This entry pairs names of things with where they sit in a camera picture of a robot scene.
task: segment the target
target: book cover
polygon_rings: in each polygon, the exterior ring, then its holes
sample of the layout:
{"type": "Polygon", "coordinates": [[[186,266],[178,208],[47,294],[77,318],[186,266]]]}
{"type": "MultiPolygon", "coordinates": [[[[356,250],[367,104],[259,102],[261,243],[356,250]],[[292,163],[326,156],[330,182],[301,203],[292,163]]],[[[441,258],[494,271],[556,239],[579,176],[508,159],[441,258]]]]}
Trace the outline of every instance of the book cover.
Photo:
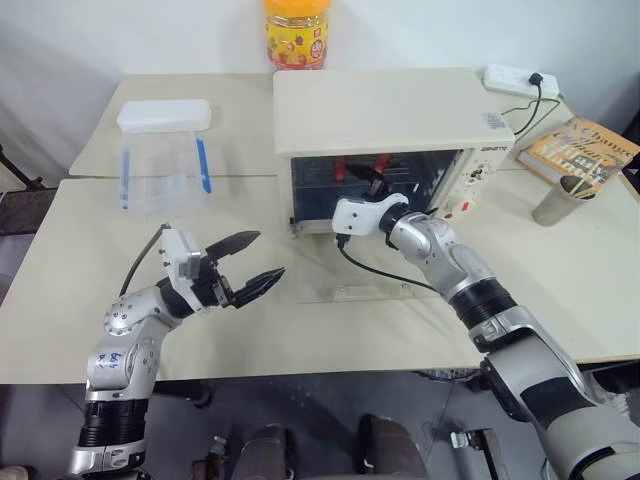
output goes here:
{"type": "Polygon", "coordinates": [[[549,182],[563,175],[584,177],[599,189],[640,152],[640,146],[586,118],[574,117],[559,129],[533,142],[518,160],[549,182]]]}

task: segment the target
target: oven label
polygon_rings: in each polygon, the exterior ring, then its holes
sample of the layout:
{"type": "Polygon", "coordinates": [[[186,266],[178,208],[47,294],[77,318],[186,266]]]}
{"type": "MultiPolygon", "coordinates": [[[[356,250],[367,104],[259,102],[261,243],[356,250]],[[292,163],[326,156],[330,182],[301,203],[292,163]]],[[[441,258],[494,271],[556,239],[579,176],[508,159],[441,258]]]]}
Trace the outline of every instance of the oven label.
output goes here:
{"type": "Polygon", "coordinates": [[[504,120],[502,120],[499,113],[483,113],[482,118],[484,118],[487,125],[494,130],[496,128],[507,128],[507,125],[504,123],[504,120]]]}

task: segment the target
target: oven control knob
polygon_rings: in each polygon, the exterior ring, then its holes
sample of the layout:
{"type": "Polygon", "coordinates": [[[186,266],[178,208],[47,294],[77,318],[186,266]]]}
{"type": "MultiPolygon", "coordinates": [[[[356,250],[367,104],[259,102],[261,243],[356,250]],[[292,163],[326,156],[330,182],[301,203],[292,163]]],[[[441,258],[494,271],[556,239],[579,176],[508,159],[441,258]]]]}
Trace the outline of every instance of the oven control knob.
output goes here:
{"type": "Polygon", "coordinates": [[[444,219],[453,220],[470,211],[476,202],[468,195],[454,195],[444,209],[444,219]]]}

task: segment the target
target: robotic arm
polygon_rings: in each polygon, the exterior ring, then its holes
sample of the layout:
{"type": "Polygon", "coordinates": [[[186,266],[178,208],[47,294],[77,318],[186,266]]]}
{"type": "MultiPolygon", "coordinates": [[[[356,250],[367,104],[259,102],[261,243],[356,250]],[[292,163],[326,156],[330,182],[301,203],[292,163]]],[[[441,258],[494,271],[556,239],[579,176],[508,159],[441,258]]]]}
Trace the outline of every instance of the robotic arm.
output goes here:
{"type": "Polygon", "coordinates": [[[246,305],[284,273],[284,268],[265,272],[236,292],[219,273],[222,257],[243,250],[258,235],[237,233],[206,248],[201,256],[190,235],[162,227],[159,253],[168,276],[152,287],[122,292],[106,313],[102,339],[89,357],[85,422],[72,452],[71,474],[116,473],[132,479],[141,475],[135,468],[144,462],[145,414],[164,337],[194,312],[246,305]]]}
{"type": "Polygon", "coordinates": [[[444,220],[413,212],[404,195],[343,198],[332,227],[339,242],[382,232],[456,311],[492,390],[514,419],[532,422],[559,478],[640,478],[640,429],[591,399],[569,355],[496,280],[444,220]]]}

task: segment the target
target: toaster oven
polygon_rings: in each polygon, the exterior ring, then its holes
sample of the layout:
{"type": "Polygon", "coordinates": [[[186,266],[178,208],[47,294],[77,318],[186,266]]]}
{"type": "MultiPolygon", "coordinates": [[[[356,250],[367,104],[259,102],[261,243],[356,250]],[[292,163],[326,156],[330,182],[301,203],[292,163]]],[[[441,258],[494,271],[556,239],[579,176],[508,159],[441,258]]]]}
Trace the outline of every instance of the toaster oven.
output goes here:
{"type": "Polygon", "coordinates": [[[463,217],[514,143],[467,68],[277,72],[274,127],[296,235],[330,232],[337,200],[366,195],[367,172],[415,210],[463,217]]]}

